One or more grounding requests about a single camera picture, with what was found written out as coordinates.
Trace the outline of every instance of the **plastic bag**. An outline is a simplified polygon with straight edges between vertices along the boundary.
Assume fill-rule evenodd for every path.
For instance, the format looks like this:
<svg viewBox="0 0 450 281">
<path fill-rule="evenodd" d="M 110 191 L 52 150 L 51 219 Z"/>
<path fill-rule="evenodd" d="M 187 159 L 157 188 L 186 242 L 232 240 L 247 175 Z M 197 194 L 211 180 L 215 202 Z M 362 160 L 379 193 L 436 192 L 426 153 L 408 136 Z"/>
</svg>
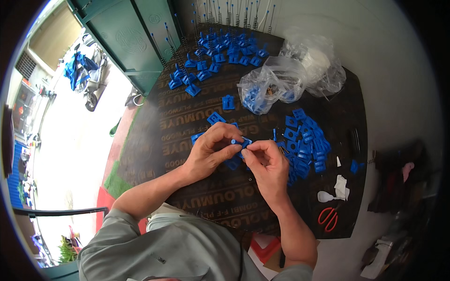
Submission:
<svg viewBox="0 0 450 281">
<path fill-rule="evenodd" d="M 339 92 L 346 74 L 334 56 L 333 41 L 320 35 L 305 35 L 298 27 L 284 32 L 286 38 L 279 56 L 298 59 L 307 75 L 306 90 L 323 97 Z"/>
<path fill-rule="evenodd" d="M 242 105 L 261 115 L 269 112 L 277 100 L 297 101 L 306 84 L 306 72 L 298 60 L 268 57 L 262 67 L 242 77 L 237 86 Z"/>
</svg>

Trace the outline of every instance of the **hand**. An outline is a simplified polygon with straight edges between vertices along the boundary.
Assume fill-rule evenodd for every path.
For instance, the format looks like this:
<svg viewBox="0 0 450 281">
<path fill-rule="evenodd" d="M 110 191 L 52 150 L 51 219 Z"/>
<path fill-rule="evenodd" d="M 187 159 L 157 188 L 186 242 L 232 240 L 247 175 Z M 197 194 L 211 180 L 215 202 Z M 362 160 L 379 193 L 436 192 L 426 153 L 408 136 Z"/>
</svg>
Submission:
<svg viewBox="0 0 450 281">
<path fill-rule="evenodd" d="M 242 146 L 231 144 L 232 139 L 244 142 L 242 133 L 236 126 L 223 122 L 215 123 L 197 139 L 188 159 L 182 165 L 189 183 L 211 175 L 220 163 L 241 151 Z"/>
<path fill-rule="evenodd" d="M 288 200 L 289 162 L 273 140 L 256 141 L 242 150 L 259 191 L 272 211 Z"/>
</svg>

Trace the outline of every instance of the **blue corrugated sheet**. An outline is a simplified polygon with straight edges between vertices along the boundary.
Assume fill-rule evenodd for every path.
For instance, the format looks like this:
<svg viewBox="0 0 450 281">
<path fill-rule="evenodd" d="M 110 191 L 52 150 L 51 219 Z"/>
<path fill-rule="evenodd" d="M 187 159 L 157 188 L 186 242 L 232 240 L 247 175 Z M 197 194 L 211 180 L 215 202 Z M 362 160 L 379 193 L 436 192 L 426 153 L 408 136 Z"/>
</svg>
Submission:
<svg viewBox="0 0 450 281">
<path fill-rule="evenodd" d="M 26 147 L 23 144 L 14 141 L 14 162 L 13 162 L 13 173 L 9 175 L 6 179 L 8 182 L 9 189 L 9 199 L 11 200 L 11 205 L 13 207 L 22 208 L 22 202 L 20 201 L 19 191 L 17 186 L 19 185 L 19 159 L 22 153 L 22 147 Z"/>
</svg>

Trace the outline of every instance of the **person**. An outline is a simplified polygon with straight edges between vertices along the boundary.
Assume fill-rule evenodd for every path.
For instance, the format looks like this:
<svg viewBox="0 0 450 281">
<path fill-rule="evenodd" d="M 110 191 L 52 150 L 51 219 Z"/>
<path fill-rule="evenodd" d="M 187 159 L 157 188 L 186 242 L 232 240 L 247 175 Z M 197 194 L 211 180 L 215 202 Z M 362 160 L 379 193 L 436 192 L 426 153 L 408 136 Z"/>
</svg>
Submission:
<svg viewBox="0 0 450 281">
<path fill-rule="evenodd" d="M 197 139 L 183 165 L 124 192 L 78 254 L 80 280 L 267 280 L 225 227 L 171 206 L 155 212 L 173 192 L 211 175 L 241 150 L 280 224 L 285 268 L 272 280 L 311 280 L 316 240 L 287 194 L 288 160 L 272 140 L 242 149 L 232 139 L 243 142 L 239 129 L 218 122 Z M 140 235 L 138 221 L 151 213 L 148 232 Z"/>
</svg>

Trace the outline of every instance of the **dark cloth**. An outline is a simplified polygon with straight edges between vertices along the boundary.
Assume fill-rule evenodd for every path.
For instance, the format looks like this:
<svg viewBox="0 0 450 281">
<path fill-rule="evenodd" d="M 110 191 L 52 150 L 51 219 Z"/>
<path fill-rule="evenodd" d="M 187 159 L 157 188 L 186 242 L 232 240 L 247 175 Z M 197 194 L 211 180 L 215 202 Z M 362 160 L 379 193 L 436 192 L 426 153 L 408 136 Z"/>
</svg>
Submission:
<svg viewBox="0 0 450 281">
<path fill-rule="evenodd" d="M 80 63 L 87 71 L 97 70 L 99 66 L 93 60 L 77 52 L 72 56 L 72 59 L 66 63 L 64 68 L 64 77 L 70 79 L 70 87 L 75 91 L 77 85 L 78 69 L 77 64 Z"/>
</svg>

